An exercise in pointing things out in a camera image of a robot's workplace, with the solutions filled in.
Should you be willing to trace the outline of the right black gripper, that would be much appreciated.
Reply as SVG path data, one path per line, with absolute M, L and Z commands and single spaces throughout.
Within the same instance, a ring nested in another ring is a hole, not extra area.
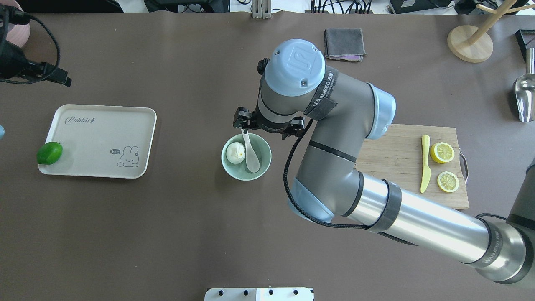
M 259 108 L 250 112 L 245 107 L 238 107 L 234 115 L 233 127 L 242 128 L 247 131 L 262 129 L 270 133 L 280 133 L 284 140 L 290 136 L 302 136 L 305 131 L 304 122 L 304 117 L 293 117 L 289 121 L 273 122 L 268 120 L 260 112 Z

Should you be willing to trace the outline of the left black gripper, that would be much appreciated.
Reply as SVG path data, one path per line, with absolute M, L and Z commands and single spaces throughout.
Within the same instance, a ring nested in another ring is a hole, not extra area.
M 70 87 L 72 79 L 67 71 L 46 62 L 28 60 L 19 46 L 5 41 L 1 47 L 0 78 L 2 82 L 28 84 L 29 82 L 46 80 Z

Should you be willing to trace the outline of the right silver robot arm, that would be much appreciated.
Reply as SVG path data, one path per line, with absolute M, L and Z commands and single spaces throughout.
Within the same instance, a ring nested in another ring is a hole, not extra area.
M 380 138 L 392 123 L 392 95 L 327 66 L 321 51 L 302 39 L 277 46 L 257 70 L 256 108 L 239 107 L 234 127 L 300 140 L 309 128 L 297 113 L 316 121 L 291 186 L 283 172 L 298 215 L 428 248 L 493 282 L 534 288 L 534 164 L 505 222 L 471 217 L 354 168 L 365 139 Z

